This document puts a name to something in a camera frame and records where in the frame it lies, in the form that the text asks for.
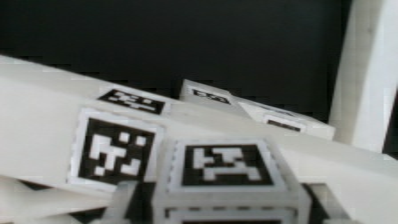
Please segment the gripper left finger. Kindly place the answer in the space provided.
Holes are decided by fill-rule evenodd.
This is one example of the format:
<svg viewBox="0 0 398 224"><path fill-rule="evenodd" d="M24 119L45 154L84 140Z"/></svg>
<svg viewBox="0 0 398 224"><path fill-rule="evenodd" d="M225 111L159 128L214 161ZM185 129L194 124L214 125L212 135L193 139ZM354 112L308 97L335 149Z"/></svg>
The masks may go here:
<svg viewBox="0 0 398 224"><path fill-rule="evenodd" d="M104 217L100 220L102 224L130 224L127 218L127 212L132 202L132 197L137 189L136 181L123 181L118 184L118 188L113 194L113 200L105 209Z"/></svg>

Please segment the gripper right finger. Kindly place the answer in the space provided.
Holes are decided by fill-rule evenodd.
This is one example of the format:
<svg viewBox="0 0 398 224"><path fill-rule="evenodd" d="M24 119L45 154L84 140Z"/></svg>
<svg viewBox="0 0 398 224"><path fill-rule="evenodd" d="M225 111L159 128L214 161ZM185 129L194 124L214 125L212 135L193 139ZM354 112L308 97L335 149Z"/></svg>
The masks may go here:
<svg viewBox="0 0 398 224"><path fill-rule="evenodd" d="M306 183L304 189L313 200L310 224L360 224L349 216L329 186L322 183Z"/></svg>

